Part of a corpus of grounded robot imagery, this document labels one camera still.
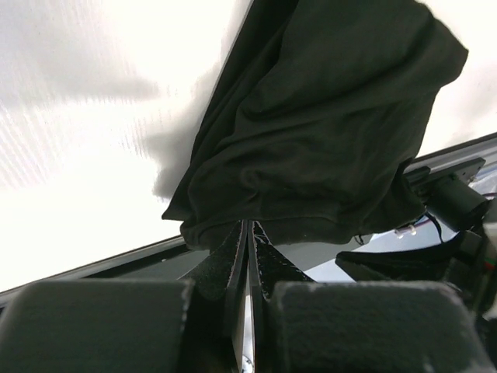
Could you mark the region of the black t shirt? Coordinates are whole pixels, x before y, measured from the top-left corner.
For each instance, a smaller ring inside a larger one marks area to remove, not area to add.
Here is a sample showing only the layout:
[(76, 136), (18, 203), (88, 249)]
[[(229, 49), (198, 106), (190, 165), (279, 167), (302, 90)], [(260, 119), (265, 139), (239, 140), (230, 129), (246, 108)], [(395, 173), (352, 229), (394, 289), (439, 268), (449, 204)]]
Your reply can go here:
[(255, 1), (162, 217), (195, 249), (237, 221), (344, 244), (424, 213), (405, 178), (467, 48), (417, 1)]

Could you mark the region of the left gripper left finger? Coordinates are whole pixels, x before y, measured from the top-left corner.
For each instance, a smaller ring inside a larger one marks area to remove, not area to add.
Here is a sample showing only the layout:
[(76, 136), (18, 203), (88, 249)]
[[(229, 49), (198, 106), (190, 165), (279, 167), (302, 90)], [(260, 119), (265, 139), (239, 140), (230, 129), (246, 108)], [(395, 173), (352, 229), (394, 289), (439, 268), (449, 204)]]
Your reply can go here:
[(38, 281), (1, 316), (3, 372), (240, 372), (247, 224), (175, 281)]

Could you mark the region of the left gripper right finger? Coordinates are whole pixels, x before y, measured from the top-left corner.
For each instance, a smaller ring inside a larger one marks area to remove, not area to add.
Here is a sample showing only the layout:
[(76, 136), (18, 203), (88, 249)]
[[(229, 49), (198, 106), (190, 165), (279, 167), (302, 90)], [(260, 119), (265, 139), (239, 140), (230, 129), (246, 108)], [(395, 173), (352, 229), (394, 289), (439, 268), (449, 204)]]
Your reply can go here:
[(257, 372), (487, 372), (457, 293), (429, 281), (318, 283), (248, 225)]

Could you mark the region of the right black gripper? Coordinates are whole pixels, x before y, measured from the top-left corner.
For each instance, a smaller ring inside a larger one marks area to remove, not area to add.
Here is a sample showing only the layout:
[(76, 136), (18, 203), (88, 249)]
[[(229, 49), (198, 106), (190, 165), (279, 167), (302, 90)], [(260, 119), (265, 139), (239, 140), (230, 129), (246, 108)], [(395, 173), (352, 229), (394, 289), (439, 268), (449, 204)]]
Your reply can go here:
[(406, 173), (428, 219), (468, 238), (398, 252), (341, 252), (338, 267), (355, 281), (445, 281), (473, 311), (487, 311), (496, 293), (496, 195), (471, 187), (485, 167), (481, 157)]

